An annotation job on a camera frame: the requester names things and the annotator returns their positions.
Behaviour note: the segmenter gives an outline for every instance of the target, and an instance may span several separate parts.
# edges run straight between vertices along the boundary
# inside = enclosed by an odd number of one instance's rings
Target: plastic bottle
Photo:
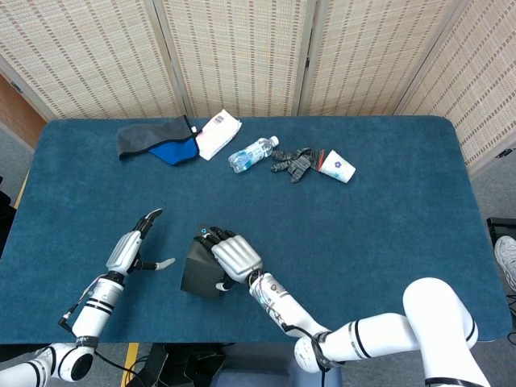
[[[229,164],[233,167],[235,173],[247,171],[253,164],[264,157],[270,156],[273,148],[279,143],[280,141],[275,135],[270,139],[258,139],[247,148],[229,156]]]

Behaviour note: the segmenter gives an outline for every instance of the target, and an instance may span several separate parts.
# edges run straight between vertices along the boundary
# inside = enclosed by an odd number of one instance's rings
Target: shoe
[[[506,275],[507,282],[516,292],[516,240],[502,236],[494,244],[494,256]]]

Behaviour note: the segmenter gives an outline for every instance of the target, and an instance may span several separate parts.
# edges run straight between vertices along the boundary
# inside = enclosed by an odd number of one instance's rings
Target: paper cup
[[[322,163],[319,172],[322,172],[334,179],[347,183],[355,173],[355,167],[343,159],[336,151],[331,151],[328,157]]]

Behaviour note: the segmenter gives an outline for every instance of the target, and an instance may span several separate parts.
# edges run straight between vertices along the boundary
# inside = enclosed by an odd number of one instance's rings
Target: blue table surface
[[[106,272],[120,236],[158,207],[164,212],[142,257],[177,262],[128,277],[103,342],[289,340],[245,285],[218,300],[180,291],[201,223],[248,239],[265,268],[332,330],[403,313],[403,291],[420,277],[455,289],[480,339],[510,330],[492,248],[446,119],[242,118],[239,134],[210,162],[173,167],[148,153],[118,159],[120,127],[162,121],[67,119],[44,128],[0,260],[0,343],[72,340],[57,325],[60,316]],[[198,127],[206,121],[191,120]],[[269,171],[272,160],[233,173],[229,155],[271,135],[283,150],[335,149],[356,174],[344,184],[309,171],[293,185],[286,173]]]

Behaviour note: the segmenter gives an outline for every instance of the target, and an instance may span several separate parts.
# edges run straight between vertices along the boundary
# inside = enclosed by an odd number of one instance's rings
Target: black glove
[[[290,181],[297,183],[301,180],[308,168],[319,171],[326,159],[326,151],[302,148],[294,152],[273,151],[274,160],[281,161],[271,167],[271,171],[280,172],[287,170],[292,176]]]

